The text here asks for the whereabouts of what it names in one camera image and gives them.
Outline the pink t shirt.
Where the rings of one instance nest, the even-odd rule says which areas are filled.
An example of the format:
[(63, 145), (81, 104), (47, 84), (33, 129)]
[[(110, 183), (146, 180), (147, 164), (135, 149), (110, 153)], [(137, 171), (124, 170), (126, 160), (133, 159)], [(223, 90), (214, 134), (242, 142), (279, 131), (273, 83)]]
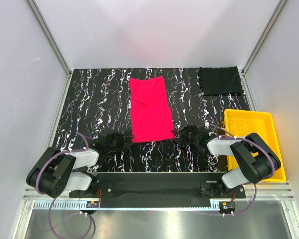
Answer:
[(145, 143), (174, 139), (172, 111), (163, 76), (129, 79), (131, 92), (132, 142)]

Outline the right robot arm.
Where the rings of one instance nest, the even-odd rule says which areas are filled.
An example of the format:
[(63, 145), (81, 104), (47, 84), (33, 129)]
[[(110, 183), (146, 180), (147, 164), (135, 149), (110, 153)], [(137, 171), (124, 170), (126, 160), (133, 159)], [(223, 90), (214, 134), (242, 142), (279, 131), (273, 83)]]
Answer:
[(188, 125), (174, 129), (173, 141), (179, 146), (196, 146), (202, 154), (232, 156), (238, 167), (221, 176), (209, 189), (201, 194), (208, 197), (228, 197), (234, 189), (245, 184), (256, 185), (264, 179), (270, 179), (281, 168), (281, 161), (257, 133), (246, 137), (235, 137), (229, 132), (224, 135), (210, 136), (206, 131), (210, 124), (199, 127)]

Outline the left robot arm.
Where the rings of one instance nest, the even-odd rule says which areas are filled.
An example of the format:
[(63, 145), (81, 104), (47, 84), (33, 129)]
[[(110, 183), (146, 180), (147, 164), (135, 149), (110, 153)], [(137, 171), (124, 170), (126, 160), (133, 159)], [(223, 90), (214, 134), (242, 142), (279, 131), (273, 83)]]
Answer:
[(38, 194), (57, 198), (64, 191), (87, 191), (93, 177), (78, 170), (94, 166), (114, 152), (126, 151), (133, 145), (134, 138), (118, 132), (102, 134), (98, 138), (79, 132), (76, 135), (83, 139), (84, 148), (61, 151), (49, 147), (29, 172), (26, 183)]

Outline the yellow plastic bin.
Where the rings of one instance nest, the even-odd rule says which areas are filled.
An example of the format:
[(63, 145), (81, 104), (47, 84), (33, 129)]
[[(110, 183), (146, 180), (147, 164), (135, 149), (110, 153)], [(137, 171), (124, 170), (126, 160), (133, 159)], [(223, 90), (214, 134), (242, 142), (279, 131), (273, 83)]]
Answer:
[(271, 113), (226, 109), (224, 111), (225, 129), (234, 136), (245, 137), (257, 133), (268, 147), (281, 159), (281, 152)]

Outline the folded black t shirt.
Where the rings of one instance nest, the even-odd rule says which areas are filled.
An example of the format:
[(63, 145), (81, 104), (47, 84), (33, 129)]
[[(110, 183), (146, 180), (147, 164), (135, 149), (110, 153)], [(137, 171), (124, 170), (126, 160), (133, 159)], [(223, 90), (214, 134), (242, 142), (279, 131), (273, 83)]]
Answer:
[(237, 66), (221, 68), (200, 67), (198, 76), (205, 96), (242, 94), (244, 92)]

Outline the left connector block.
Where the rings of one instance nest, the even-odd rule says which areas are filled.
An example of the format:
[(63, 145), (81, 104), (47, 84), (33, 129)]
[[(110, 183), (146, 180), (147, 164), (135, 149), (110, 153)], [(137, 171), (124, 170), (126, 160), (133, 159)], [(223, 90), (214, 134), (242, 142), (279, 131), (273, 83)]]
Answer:
[(99, 208), (100, 207), (100, 200), (88, 200), (86, 202), (86, 208)]

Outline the connector block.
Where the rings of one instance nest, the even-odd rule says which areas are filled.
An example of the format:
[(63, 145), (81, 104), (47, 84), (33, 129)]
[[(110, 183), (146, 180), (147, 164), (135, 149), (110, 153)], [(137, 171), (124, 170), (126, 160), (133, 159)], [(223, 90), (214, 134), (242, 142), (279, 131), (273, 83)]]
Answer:
[(236, 209), (236, 203), (234, 201), (222, 202), (221, 209), (223, 209), (223, 210), (229, 210), (229, 211), (235, 211), (235, 209)]
[(86, 202), (86, 208), (99, 208), (100, 207), (100, 200), (88, 200)]

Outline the right connector block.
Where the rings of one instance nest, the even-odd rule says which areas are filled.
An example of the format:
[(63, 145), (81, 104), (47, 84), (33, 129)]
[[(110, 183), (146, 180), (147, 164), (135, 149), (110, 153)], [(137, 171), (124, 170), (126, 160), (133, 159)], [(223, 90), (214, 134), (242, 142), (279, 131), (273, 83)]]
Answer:
[(222, 202), (221, 209), (223, 209), (223, 210), (229, 210), (229, 211), (235, 211), (235, 209), (236, 209), (236, 203), (234, 201)]

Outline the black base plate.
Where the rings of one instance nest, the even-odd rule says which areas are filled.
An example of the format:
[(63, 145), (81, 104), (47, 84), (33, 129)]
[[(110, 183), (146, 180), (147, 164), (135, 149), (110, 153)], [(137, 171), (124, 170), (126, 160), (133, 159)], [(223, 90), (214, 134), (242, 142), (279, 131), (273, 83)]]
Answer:
[(69, 191), (70, 198), (116, 199), (149, 197), (197, 197), (202, 199), (245, 198), (242, 186), (228, 197), (201, 194), (223, 176), (223, 172), (202, 173), (99, 173), (87, 191)]

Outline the left aluminium frame post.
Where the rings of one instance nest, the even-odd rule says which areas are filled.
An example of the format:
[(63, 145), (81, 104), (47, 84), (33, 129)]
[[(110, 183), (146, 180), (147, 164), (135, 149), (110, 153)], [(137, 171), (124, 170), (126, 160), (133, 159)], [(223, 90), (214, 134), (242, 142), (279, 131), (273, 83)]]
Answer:
[(70, 69), (70, 67), (68, 66), (65, 58), (63, 57), (54, 37), (52, 36), (52, 33), (38, 7), (38, 5), (36, 4), (36, 2), (34, 0), (25, 0), (25, 2), (27, 3), (30, 11), (32, 12), (35, 20), (37, 21), (43, 35), (45, 36), (49, 46), (51, 47), (55, 57), (57, 58), (59, 64), (61, 65), (63, 71), (65, 72), (65, 74), (67, 76), (71, 75), (72, 70)]

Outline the aluminium frame post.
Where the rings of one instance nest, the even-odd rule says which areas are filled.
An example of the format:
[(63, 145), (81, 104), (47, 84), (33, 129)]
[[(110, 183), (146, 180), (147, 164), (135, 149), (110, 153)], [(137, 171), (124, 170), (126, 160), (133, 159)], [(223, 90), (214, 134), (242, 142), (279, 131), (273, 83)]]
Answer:
[(251, 55), (249, 56), (247, 62), (245, 63), (244, 67), (242, 68), (242, 74), (246, 75), (248, 70), (250, 69), (251, 65), (253, 64), (254, 60), (256, 59), (257, 55), (259, 54), (261, 48), (265, 44), (269, 34), (273, 30), (276, 22), (278, 21), (280, 15), (284, 11), (286, 5), (288, 4), (289, 0), (279, 0), (277, 6), (275, 7), (271, 17), (269, 18), (263, 32), (260, 35)]
[(65, 58), (63, 57), (54, 37), (52, 36), (52, 33), (38, 7), (38, 5), (36, 4), (36, 2), (34, 0), (25, 0), (25, 2), (27, 3), (30, 11), (32, 12), (35, 20), (37, 21), (43, 35), (45, 36), (49, 46), (51, 47), (55, 57), (57, 58), (59, 64), (61, 65), (63, 71), (65, 72), (65, 74), (67, 76), (71, 75), (72, 70), (70, 69), (70, 67), (68, 66)]

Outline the right aluminium frame post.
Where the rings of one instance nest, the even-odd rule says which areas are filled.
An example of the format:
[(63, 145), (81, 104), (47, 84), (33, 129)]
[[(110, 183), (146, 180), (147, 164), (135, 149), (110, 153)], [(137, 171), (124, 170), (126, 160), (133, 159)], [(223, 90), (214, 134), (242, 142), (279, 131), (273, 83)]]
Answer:
[(242, 74), (246, 75), (248, 70), (250, 69), (251, 65), (253, 64), (254, 60), (256, 59), (257, 55), (259, 54), (261, 48), (265, 44), (269, 34), (273, 30), (276, 22), (278, 21), (280, 15), (284, 11), (286, 5), (288, 4), (289, 0), (279, 0), (277, 6), (275, 7), (271, 17), (269, 18), (263, 32), (260, 35), (251, 55), (249, 56), (247, 62), (245, 63), (244, 67), (242, 68)]

